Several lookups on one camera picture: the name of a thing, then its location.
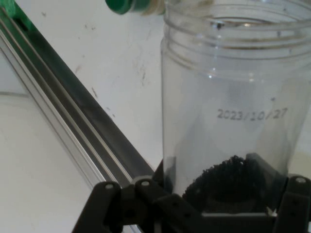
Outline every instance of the black bracket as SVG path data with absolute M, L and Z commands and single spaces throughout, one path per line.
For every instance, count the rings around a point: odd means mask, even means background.
M 137 224 L 145 233 L 306 233 L 310 221 L 311 181 L 288 178 L 276 216 L 202 216 L 177 194 L 164 191 L 159 174 L 121 189 L 117 183 L 97 184 L 73 233 L 121 233 Z

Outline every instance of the white wall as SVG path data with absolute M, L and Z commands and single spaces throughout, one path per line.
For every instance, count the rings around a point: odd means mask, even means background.
M 141 155 L 157 167 L 162 158 L 163 16 L 119 16 L 104 0 L 17 3 Z M 311 158 L 310 127 L 311 112 L 291 169 L 311 177 L 306 163 Z

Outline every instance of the jar rim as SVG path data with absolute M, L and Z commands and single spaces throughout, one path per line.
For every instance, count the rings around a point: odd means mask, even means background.
M 282 22 L 263 22 L 263 23 L 236 23 L 228 22 L 219 19 L 215 19 L 212 16 L 207 17 L 195 17 L 190 14 L 185 14 L 181 9 L 175 6 L 171 0 L 165 0 L 166 9 L 173 11 L 175 14 L 181 17 L 187 17 L 193 21 L 199 23 L 209 23 L 214 25 L 225 25 L 226 28 L 235 28 L 238 30 L 247 31 L 282 31 L 282 30 L 292 30 L 311 27 L 311 17 L 304 20 L 296 21 L 282 21 Z

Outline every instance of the screw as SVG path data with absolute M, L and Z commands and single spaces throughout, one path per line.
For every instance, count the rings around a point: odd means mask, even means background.
M 298 178 L 296 178 L 296 182 L 298 182 L 298 183 L 305 183 L 306 179 L 302 178 L 302 177 L 298 177 Z
M 150 183 L 149 183 L 149 181 L 143 181 L 143 182 L 141 182 L 141 185 L 142 186 L 149 186 Z
M 113 184 L 109 183 L 105 186 L 106 189 L 112 189 L 113 188 Z

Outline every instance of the clear plastic jar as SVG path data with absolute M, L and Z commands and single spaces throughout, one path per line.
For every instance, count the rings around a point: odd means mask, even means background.
M 165 187 L 202 213 L 274 211 L 311 103 L 311 2 L 170 0 Z

